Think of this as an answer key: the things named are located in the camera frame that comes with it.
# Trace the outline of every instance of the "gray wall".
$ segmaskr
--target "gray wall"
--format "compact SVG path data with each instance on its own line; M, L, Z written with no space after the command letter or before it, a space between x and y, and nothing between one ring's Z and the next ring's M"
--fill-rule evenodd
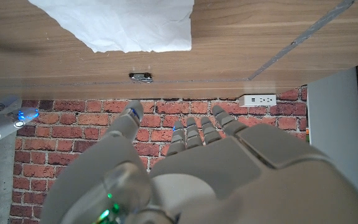
M326 153L358 190L356 69L308 84L310 143Z

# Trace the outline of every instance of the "wooden table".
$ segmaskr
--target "wooden table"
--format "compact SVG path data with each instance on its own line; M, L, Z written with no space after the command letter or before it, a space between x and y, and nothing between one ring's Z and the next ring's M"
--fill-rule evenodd
M358 65L358 0L280 55L346 2L196 0L191 51L125 54L93 53L27 0L0 0L0 95L103 99L280 93ZM261 69L275 55L280 59ZM134 83L130 72L149 72L154 82Z

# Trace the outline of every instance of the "white power strip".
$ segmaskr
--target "white power strip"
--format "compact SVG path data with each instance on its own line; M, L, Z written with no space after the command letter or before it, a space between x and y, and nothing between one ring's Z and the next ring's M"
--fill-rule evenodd
M276 95L244 95L239 98L240 107L256 107L256 106L275 106Z

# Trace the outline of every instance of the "white cloth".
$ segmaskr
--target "white cloth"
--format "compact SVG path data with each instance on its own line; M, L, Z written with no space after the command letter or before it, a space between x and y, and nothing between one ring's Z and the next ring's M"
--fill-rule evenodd
M191 50L194 0L29 0L93 52Z

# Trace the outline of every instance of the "metal hinge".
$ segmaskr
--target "metal hinge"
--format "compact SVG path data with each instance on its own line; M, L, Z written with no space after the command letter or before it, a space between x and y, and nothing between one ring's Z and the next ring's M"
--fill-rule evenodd
M153 82L152 74L149 72L145 73L130 73L129 78L138 82L151 83Z

